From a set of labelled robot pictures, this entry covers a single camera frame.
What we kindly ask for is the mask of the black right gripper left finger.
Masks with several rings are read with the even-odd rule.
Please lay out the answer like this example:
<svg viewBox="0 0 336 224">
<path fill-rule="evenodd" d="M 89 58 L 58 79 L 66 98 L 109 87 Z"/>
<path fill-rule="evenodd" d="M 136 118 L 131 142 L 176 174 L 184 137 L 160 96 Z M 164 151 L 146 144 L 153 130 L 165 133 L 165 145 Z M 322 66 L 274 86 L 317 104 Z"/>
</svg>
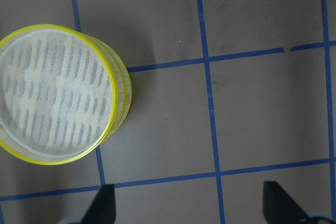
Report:
<svg viewBox="0 0 336 224">
<path fill-rule="evenodd" d="M 116 220 L 114 184 L 101 186 L 80 223 L 113 224 Z"/>
</svg>

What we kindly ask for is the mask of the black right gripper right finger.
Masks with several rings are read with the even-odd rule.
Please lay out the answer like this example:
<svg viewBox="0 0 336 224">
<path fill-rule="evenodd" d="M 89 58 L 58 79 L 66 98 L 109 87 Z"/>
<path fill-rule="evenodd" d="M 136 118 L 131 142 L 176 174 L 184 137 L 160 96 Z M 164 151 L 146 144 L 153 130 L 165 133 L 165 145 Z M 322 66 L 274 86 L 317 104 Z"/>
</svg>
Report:
<svg viewBox="0 0 336 224">
<path fill-rule="evenodd" d="M 263 183 L 263 215 L 267 223 L 309 223 L 309 216 L 276 182 Z"/>
</svg>

